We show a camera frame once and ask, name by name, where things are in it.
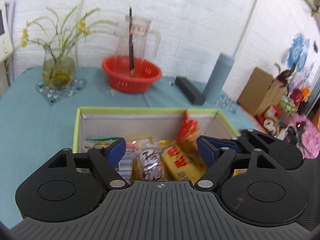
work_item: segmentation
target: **red label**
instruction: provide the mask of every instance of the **red label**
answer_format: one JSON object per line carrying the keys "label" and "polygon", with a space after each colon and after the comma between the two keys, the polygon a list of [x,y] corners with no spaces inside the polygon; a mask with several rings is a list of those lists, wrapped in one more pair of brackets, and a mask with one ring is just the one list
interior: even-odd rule
{"label": "red label", "polygon": [[183,156],[181,156],[174,162],[174,164],[177,166],[177,168],[180,168],[186,166],[188,163],[184,160]]}
{"label": "red label", "polygon": [[170,157],[174,156],[174,155],[178,155],[180,153],[180,151],[177,149],[176,146],[173,146],[170,150],[168,150],[168,154]]}

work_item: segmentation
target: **white appliance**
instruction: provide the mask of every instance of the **white appliance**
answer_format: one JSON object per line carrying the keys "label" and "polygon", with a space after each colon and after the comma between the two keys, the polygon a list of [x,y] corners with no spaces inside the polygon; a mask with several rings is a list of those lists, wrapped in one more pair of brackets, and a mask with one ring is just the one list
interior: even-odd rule
{"label": "white appliance", "polygon": [[0,1],[0,63],[13,52],[7,21],[5,2]]}
{"label": "white appliance", "polygon": [[4,61],[12,52],[13,46],[10,39],[5,2],[0,1],[0,98],[9,87]]}

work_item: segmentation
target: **brown cardboard box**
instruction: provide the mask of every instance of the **brown cardboard box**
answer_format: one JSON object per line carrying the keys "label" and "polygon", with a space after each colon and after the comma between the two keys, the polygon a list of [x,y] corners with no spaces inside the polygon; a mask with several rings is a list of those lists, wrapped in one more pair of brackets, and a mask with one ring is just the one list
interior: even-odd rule
{"label": "brown cardboard box", "polygon": [[242,91],[238,104],[252,115],[263,114],[270,105],[278,105],[286,87],[273,76],[256,67]]}

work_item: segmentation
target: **yellow snack package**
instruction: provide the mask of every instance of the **yellow snack package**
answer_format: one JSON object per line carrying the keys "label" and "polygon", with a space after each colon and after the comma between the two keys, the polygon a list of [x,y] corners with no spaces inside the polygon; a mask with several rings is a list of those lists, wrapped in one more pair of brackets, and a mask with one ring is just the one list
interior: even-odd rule
{"label": "yellow snack package", "polygon": [[177,144],[167,147],[161,154],[161,160],[176,180],[191,180],[195,184],[206,172],[192,163]]}
{"label": "yellow snack package", "polygon": [[172,140],[161,140],[161,141],[159,141],[159,145],[162,146],[162,147],[167,147],[172,143],[173,143]]}

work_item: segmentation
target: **blue gripper pad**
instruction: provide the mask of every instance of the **blue gripper pad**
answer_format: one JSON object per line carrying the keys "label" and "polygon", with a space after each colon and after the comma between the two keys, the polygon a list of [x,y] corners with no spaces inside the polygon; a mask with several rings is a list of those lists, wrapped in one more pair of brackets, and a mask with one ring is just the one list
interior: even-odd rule
{"label": "blue gripper pad", "polygon": [[108,162],[108,164],[115,168],[119,161],[122,159],[122,157],[125,154],[126,150],[126,143],[123,138],[119,138],[115,142],[109,145],[108,148],[105,148],[105,158]]}
{"label": "blue gripper pad", "polygon": [[217,149],[219,149],[221,147],[229,147],[230,149],[235,150],[236,153],[242,153],[242,149],[239,148],[237,146],[236,142],[234,142],[234,141],[230,141],[228,139],[217,139],[217,138],[208,137],[208,136],[204,136],[204,135],[201,135],[199,138],[206,139],[209,143],[211,143]]}
{"label": "blue gripper pad", "polygon": [[220,157],[219,149],[211,145],[206,139],[200,137],[197,139],[197,144],[199,156],[208,168],[211,168]]}

